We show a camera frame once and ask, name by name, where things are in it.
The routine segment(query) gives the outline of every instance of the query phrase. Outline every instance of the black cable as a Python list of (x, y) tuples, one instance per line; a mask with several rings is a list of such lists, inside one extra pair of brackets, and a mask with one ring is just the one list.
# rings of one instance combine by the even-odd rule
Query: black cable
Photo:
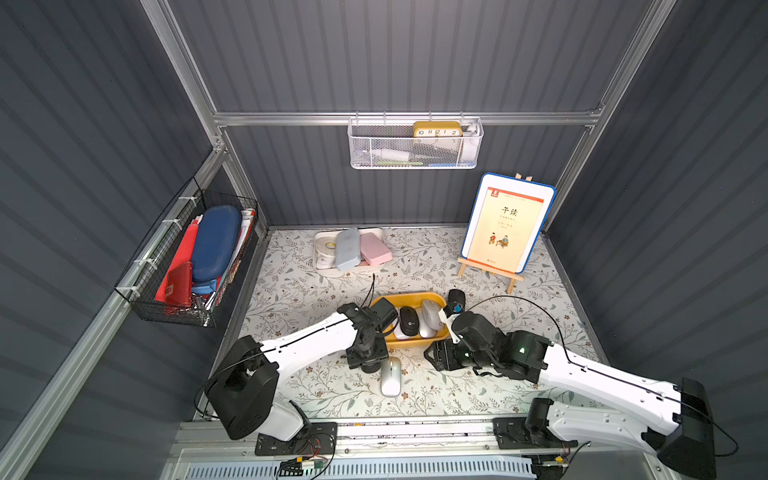
[(585, 446), (589, 445), (590, 443), (591, 442), (585, 442), (585, 443), (582, 443), (581, 445), (578, 446), (578, 448), (576, 449), (576, 452), (574, 452), (574, 454), (571, 456), (571, 459), (568, 460), (568, 467), (569, 468), (571, 467), (571, 463), (574, 461), (574, 458), (576, 458), (576, 455), (578, 454), (579, 450), (581, 450)]
[[(226, 372), (227, 370), (231, 369), (231, 368), (232, 368), (232, 367), (234, 367), (234, 366), (238, 366), (238, 365), (240, 365), (240, 364), (241, 364), (241, 363), (243, 363), (243, 362), (247, 362), (248, 360), (254, 359), (254, 358), (258, 357), (259, 355), (263, 355), (264, 353), (273, 352), (274, 350), (275, 350), (275, 349), (269, 349), (269, 350), (265, 350), (265, 351), (263, 351), (263, 352), (258, 352), (258, 353), (257, 353), (257, 354), (255, 354), (255, 355), (247, 356), (247, 357), (246, 357), (246, 358), (244, 358), (244, 359), (238, 360), (238, 361), (236, 361), (235, 363), (233, 363), (232, 365), (230, 365), (230, 366), (228, 366), (228, 367), (226, 367), (226, 368), (223, 368), (223, 369), (219, 370), (218, 372), (214, 373), (214, 374), (213, 374), (213, 375), (210, 377), (210, 379), (213, 379), (213, 378), (216, 378), (216, 377), (218, 377), (219, 375), (221, 375), (222, 373)], [(203, 389), (205, 388), (205, 384), (206, 384), (206, 383), (208, 383), (208, 380), (206, 380), (206, 381), (203, 383), (203, 385), (201, 385), (201, 386), (200, 386), (200, 388), (199, 388), (199, 389), (197, 389), (197, 390), (195, 391), (195, 393), (194, 393), (194, 397), (192, 397), (192, 404), (194, 405), (194, 409), (195, 409), (195, 410), (197, 410), (197, 412), (198, 412), (198, 413), (200, 413), (200, 414), (203, 416), (203, 418), (204, 418), (204, 419), (205, 419), (206, 417), (210, 417), (210, 419), (219, 420), (219, 417), (217, 417), (217, 416), (215, 416), (215, 415), (211, 415), (211, 414), (208, 414), (208, 413), (206, 413), (206, 412), (203, 412), (202, 410), (200, 410), (200, 408), (198, 408), (198, 407), (197, 407), (197, 394), (199, 394), (200, 392), (202, 392), (202, 391), (203, 391)]]
[(321, 328), (321, 329), (317, 329), (317, 330), (315, 330), (314, 332), (309, 332), (309, 333), (307, 333), (305, 336), (299, 337), (299, 338), (297, 338), (297, 339), (295, 339), (295, 340), (291, 340), (290, 342), (286, 343), (285, 345), (281, 345), (281, 346), (279, 346), (279, 347), (276, 347), (276, 348), (281, 348), (281, 349), (284, 349), (285, 347), (287, 347), (287, 346), (291, 346), (291, 345), (293, 345), (294, 343), (296, 343), (296, 342), (298, 342), (298, 341), (300, 341), (300, 340), (304, 340), (306, 337), (308, 337), (308, 336), (312, 336), (312, 335), (314, 335), (315, 333), (318, 333), (318, 332), (322, 332), (323, 330), (325, 330), (325, 329), (329, 329), (329, 328), (330, 328), (330, 327), (332, 327), (332, 326), (336, 326), (336, 325), (339, 325), (340, 323), (344, 323), (344, 322), (351, 322), (351, 321), (352, 321), (352, 320), (350, 320), (350, 319), (348, 319), (348, 318), (345, 318), (344, 320), (339, 320), (338, 322), (334, 322), (334, 323), (331, 323), (330, 325), (328, 325), (328, 326), (324, 326), (324, 327), (323, 327), (323, 328)]
[(366, 300), (368, 300), (368, 295), (371, 295), (373, 293), (373, 285), (376, 283), (376, 274), (373, 274), (373, 281), (371, 282), (371, 287), (368, 289), (368, 293), (366, 293), (366, 297), (362, 299), (362, 302), (360, 303), (360, 307), (364, 307), (366, 305)]
[(396, 328), (397, 328), (397, 325), (395, 325), (391, 329), (387, 330), (386, 332), (376, 332), (376, 335), (378, 335), (378, 336), (387, 336), (390, 333), (394, 332)]
[(500, 379), (500, 378), (504, 377), (503, 375), (496, 375), (495, 373), (490, 373), (490, 372), (478, 372), (478, 370), (480, 370), (481, 368), (482, 368), (481, 366), (475, 364), (475, 366), (472, 367), (472, 371), (477, 376), (494, 376), (497, 379)]
[(497, 435), (497, 436), (500, 436), (500, 437), (505, 437), (505, 438), (507, 438), (507, 439), (510, 439), (510, 440), (512, 440), (512, 443), (527, 443), (527, 441), (526, 441), (526, 440), (520, 440), (520, 439), (517, 439), (517, 438), (515, 438), (515, 436), (514, 436), (514, 435), (512, 435), (511, 433), (509, 433), (509, 432), (503, 432), (503, 431), (501, 431), (501, 430), (498, 430), (498, 429), (496, 429), (496, 428), (494, 428), (494, 429), (493, 429), (493, 434), (494, 434), (494, 435)]
[(368, 307), (371, 307), (371, 303), (373, 303), (373, 290), (376, 289), (376, 274), (373, 274), (373, 280), (371, 280), (371, 298), (368, 300)]
[(595, 369), (592, 369), (592, 368), (590, 368), (590, 367), (588, 367), (588, 366), (585, 366), (585, 365), (580, 365), (580, 364), (578, 364), (578, 363), (576, 363), (576, 362), (573, 362), (573, 361), (571, 360), (571, 358), (568, 356), (568, 349), (567, 349), (567, 348), (565, 348), (565, 337), (563, 336), (563, 331), (560, 329), (560, 325), (558, 324), (558, 321), (557, 321), (557, 320), (555, 320), (555, 319), (554, 319), (554, 317), (553, 317), (553, 316), (552, 316), (552, 315), (551, 315), (551, 314), (550, 314), (550, 313), (549, 313), (549, 312), (548, 312), (548, 311), (547, 311), (547, 310), (546, 310), (546, 309), (545, 309), (543, 306), (540, 306), (540, 305), (538, 305), (536, 302), (533, 302), (533, 301), (531, 301), (531, 300), (529, 300), (529, 299), (527, 299), (527, 298), (523, 298), (522, 296), (516, 296), (516, 295), (496, 295), (496, 296), (492, 296), (492, 297), (490, 297), (490, 298), (487, 298), (487, 299), (485, 299), (485, 300), (481, 300), (481, 301), (477, 302), (477, 303), (476, 303), (475, 305), (473, 305), (471, 308), (468, 308), (468, 309), (467, 309), (467, 311), (469, 311), (469, 310), (472, 310), (472, 309), (473, 309), (473, 308), (475, 308), (477, 305), (480, 305), (480, 304), (481, 304), (481, 303), (483, 303), (483, 302), (487, 302), (487, 301), (489, 301), (489, 300), (493, 300), (493, 299), (495, 299), (495, 298), (516, 298), (516, 299), (520, 299), (520, 300), (525, 300), (526, 302), (528, 302), (528, 303), (530, 303), (531, 305), (535, 306), (536, 308), (540, 309), (542, 312), (546, 313), (546, 314), (547, 314), (547, 316), (550, 318), (550, 320), (552, 320), (552, 322), (554, 323), (554, 326), (555, 326), (555, 328), (557, 328), (557, 329), (558, 329), (558, 333), (560, 334), (560, 344), (563, 346), (563, 353), (565, 354), (565, 359), (566, 359), (566, 361), (568, 361), (568, 363), (570, 363), (570, 364), (572, 364), (572, 365), (576, 365), (577, 367), (579, 367), (580, 369), (582, 369), (582, 370), (584, 370), (584, 371), (587, 371), (587, 370), (589, 370), (590, 372), (594, 372), (594, 373), (597, 373), (597, 374), (599, 374), (599, 375), (602, 375), (602, 376), (604, 376), (604, 377), (607, 377), (607, 378), (609, 378), (609, 379), (612, 379), (612, 380), (616, 380), (617, 382), (622, 382), (622, 383), (626, 383), (627, 385), (630, 385), (630, 386), (633, 386), (633, 387), (637, 387), (637, 388), (639, 388), (639, 389), (641, 389), (641, 390), (644, 390), (646, 393), (651, 393), (651, 394), (653, 394), (653, 395), (655, 395), (655, 396), (657, 396), (657, 397), (660, 397), (660, 398), (662, 398), (662, 399), (667, 399), (667, 400), (671, 400), (672, 402), (676, 402), (676, 403), (679, 403), (679, 404), (681, 404), (682, 406), (686, 406), (686, 407), (688, 407), (689, 409), (691, 409), (691, 410), (695, 411), (696, 413), (698, 413), (699, 415), (701, 415), (702, 417), (704, 417), (704, 419), (705, 419), (705, 420), (707, 420), (707, 421), (708, 421), (710, 424), (712, 424), (712, 426), (714, 426), (715, 428), (717, 428), (718, 430), (720, 430), (720, 431), (723, 433), (723, 435), (725, 435), (726, 437), (728, 437), (728, 439), (729, 439), (731, 442), (733, 442), (733, 445), (734, 445), (734, 447), (733, 447), (733, 450), (731, 450), (731, 451), (730, 451), (730, 452), (728, 452), (728, 453), (715, 454), (715, 456), (716, 456), (716, 457), (730, 457), (730, 456), (733, 456), (733, 455), (735, 455), (735, 454), (736, 454), (736, 452), (738, 452), (738, 451), (739, 451), (739, 442), (737, 442), (737, 441), (736, 441), (736, 439), (735, 439), (734, 437), (732, 437), (731, 435), (729, 435), (729, 434), (728, 434), (728, 432), (726, 432), (726, 431), (723, 429), (723, 427), (721, 427), (720, 425), (718, 425), (718, 424), (717, 424), (717, 422), (715, 422), (715, 421), (714, 421), (714, 419), (713, 419), (711, 416), (707, 415), (706, 413), (702, 412), (701, 410), (697, 409), (696, 407), (690, 406), (690, 405), (688, 405), (687, 403), (685, 403), (685, 402), (682, 402), (682, 401), (680, 401), (680, 400), (676, 400), (676, 399), (673, 399), (673, 398), (671, 398), (671, 397), (668, 397), (668, 396), (664, 396), (664, 395), (662, 395), (662, 394), (661, 394), (661, 393), (659, 393), (659, 392), (655, 392), (654, 390), (651, 390), (651, 389), (649, 389), (649, 388), (647, 388), (647, 387), (644, 387), (644, 386), (638, 385), (637, 383), (632, 383), (632, 382), (628, 382), (627, 380), (618, 379), (618, 378), (616, 378), (616, 377), (614, 377), (614, 376), (612, 376), (612, 375), (608, 375), (607, 373), (603, 373), (603, 372), (600, 372), (599, 370), (595, 370)]
[[(333, 442), (333, 437), (329, 433), (327, 433), (327, 432), (320, 432), (317, 435), (328, 435), (328, 438), (331, 439), (331, 442)], [(317, 478), (317, 477), (321, 476), (323, 473), (325, 473), (326, 470), (328, 469), (328, 467), (331, 466), (331, 462), (333, 462), (333, 457), (335, 457), (335, 456), (336, 456), (336, 447), (334, 446), (333, 447), (333, 452), (331, 453), (331, 458), (328, 460), (328, 463), (326, 463), (326, 466), (323, 467), (323, 470), (321, 470), (320, 473), (318, 473), (317, 475), (315, 475), (312, 478), (310, 478), (310, 480), (315, 480), (315, 478)]]

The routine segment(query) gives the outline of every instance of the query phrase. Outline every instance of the clock face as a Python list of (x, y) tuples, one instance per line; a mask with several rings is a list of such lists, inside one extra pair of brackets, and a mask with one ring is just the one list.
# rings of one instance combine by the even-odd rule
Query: clock face
[(461, 131), (455, 128), (436, 128), (426, 129), (420, 128), (416, 132), (417, 137), (458, 137)]

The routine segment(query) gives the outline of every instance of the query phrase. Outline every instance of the corrugated metal wall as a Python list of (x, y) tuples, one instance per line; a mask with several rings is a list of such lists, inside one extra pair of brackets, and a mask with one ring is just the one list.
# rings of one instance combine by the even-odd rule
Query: corrugated metal wall
[[(596, 108), (649, 5), (170, 3), (214, 107), (229, 112)], [(230, 128), (272, 225), (466, 222), (483, 173), (554, 184), (580, 134), (487, 127), (474, 170), (360, 172), (343, 128)]]
[(346, 127), (229, 127), (272, 225), (467, 222), (488, 171), (554, 184), (583, 127), (487, 127), (474, 170), (355, 170)]
[(551, 238), (609, 360), (701, 381), (718, 478), (763, 478), (768, 2), (678, 4)]
[[(209, 151), (137, 2), (0, 2), (0, 445)], [(155, 478), (220, 335), (129, 317), (28, 478)]]
[(570, 111), (648, 1), (171, 4), (218, 111)]

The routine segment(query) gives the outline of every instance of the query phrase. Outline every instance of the table surface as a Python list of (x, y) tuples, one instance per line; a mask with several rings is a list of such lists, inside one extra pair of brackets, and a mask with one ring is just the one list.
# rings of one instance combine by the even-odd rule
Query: table surface
[[(314, 236), (319, 230), (277, 230), (267, 248), (259, 279), (251, 296), (241, 336), (257, 341), (286, 335), (322, 320), (338, 305), (361, 303), (371, 284), (371, 273), (320, 276), (313, 265)], [(392, 293), (433, 291), (447, 296), (451, 288), (464, 290), (467, 305), (505, 294), (509, 279), (468, 268), (457, 276), (456, 258), (465, 228), (398, 228), (384, 230), (394, 258), (376, 274), (374, 298)], [(566, 346), (599, 361), (573, 303), (568, 298), (550, 255), (536, 241), (531, 259), (513, 295), (541, 305), (560, 323)], [(525, 329), (559, 341), (557, 329), (545, 313), (519, 299), (495, 299), (473, 310), (504, 331)], [(276, 396), (296, 402), (310, 418), (474, 415), (527, 412), (531, 400), (547, 396), (580, 406), (594, 401), (559, 388), (533, 385), (470, 369), (436, 372), (424, 360), (423, 348), (391, 349), (402, 361), (402, 393), (386, 398), (379, 391), (379, 373), (350, 370), (342, 353), (314, 362), (294, 374)]]

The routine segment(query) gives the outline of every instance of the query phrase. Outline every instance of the yellow tray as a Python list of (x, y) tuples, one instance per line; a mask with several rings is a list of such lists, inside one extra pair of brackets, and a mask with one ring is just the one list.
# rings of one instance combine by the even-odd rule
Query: yellow tray
[[(421, 306), (424, 300), (431, 300), (440, 305), (440, 308), (445, 308), (445, 300), (434, 292), (398, 293), (396, 295), (380, 296), (376, 300), (373, 300), (371, 305), (375, 304), (382, 298), (386, 298), (392, 305), (397, 308), (402, 306), (412, 306), (413, 308), (416, 308), (417, 306)], [(395, 333), (390, 333), (386, 337), (386, 345), (387, 348), (390, 349), (406, 349), (412, 346), (429, 346), (436, 340), (444, 340), (450, 336), (451, 333), (448, 331), (447, 326), (443, 326), (442, 330), (437, 332), (437, 334), (431, 339), (398, 340), (395, 338)]]

